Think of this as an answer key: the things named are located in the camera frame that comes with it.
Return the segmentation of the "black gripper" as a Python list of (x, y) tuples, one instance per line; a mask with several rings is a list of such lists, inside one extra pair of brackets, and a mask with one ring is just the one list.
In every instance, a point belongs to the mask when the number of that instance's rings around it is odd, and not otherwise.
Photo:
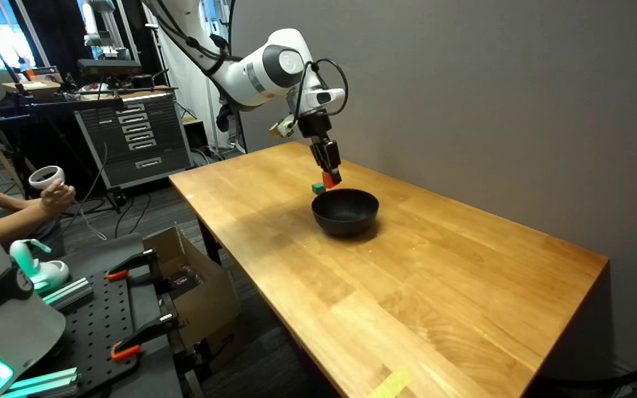
[(342, 165), (338, 144), (331, 137), (333, 121), (325, 113), (310, 113), (300, 117), (300, 130), (310, 139), (315, 162), (325, 173), (336, 173)]

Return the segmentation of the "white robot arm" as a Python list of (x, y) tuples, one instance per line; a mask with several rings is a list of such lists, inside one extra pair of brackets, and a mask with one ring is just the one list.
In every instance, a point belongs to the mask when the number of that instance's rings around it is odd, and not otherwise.
[(161, 31), (217, 87), (234, 108), (289, 101), (289, 115), (272, 127), (283, 137), (300, 130), (310, 139), (315, 162), (331, 184), (342, 181), (338, 144), (331, 137), (335, 115), (347, 103), (347, 87), (333, 88), (297, 29), (278, 29), (248, 56), (233, 56), (226, 37), (203, 26), (201, 0), (143, 0)]

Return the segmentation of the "person's forearm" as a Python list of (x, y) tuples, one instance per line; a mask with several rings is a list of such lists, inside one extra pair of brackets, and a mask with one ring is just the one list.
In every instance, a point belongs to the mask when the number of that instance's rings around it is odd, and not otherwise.
[(17, 238), (34, 234), (52, 220), (52, 213), (41, 200), (18, 200), (0, 193), (0, 243), (9, 246)]

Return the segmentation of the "person's hand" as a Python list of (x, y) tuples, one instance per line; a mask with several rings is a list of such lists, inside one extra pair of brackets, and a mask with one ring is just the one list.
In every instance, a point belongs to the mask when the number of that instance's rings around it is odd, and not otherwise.
[(52, 184), (41, 194), (41, 206), (47, 217), (63, 215), (76, 202), (76, 187), (63, 181)]

